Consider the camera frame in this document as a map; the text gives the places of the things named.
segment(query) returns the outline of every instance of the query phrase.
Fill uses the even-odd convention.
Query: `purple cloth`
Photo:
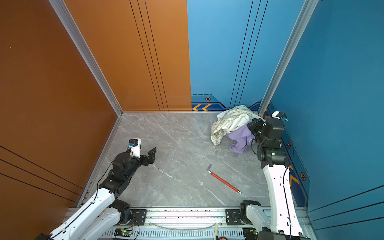
[[[248,129],[247,123],[239,129],[227,134],[227,136],[231,140],[235,141],[234,144],[229,146],[229,150],[231,150],[232,152],[245,154],[245,151],[247,150],[247,145],[251,143],[251,140],[253,138],[255,138],[255,136]]]

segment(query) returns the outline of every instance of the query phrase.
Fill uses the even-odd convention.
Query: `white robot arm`
[[[119,221],[130,220],[130,205],[116,198],[141,165],[148,166],[155,161],[156,148],[150,150],[148,156],[140,155],[140,144],[140,139],[130,139],[128,150],[111,162],[113,168],[93,196],[48,236],[40,234],[35,240],[96,240]]]
[[[289,161],[281,148],[281,137],[287,116],[274,112],[265,122],[253,119],[248,123],[249,130],[257,142],[257,158],[261,161],[268,184],[271,203],[271,219],[267,217],[260,203],[244,200],[240,204],[241,220],[252,223],[258,232],[259,240],[308,239],[304,238],[295,213],[289,185]]]

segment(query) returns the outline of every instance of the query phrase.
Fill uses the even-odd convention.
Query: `marble tile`
[[[141,138],[141,154],[157,147],[156,159],[141,166],[120,195],[131,206],[238,206],[244,199],[269,206],[266,179],[251,149],[244,155],[233,153],[227,137],[218,146],[212,144],[210,126],[217,121],[216,114],[124,113],[96,179],[118,153],[126,151],[129,139]],[[211,176],[210,164],[212,172],[242,194]]]

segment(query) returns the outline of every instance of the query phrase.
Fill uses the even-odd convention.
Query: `patterned fabric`
[[[261,118],[245,105],[236,106],[217,115],[217,122],[211,126],[211,140],[218,145],[221,139],[230,132],[237,130],[253,118]]]

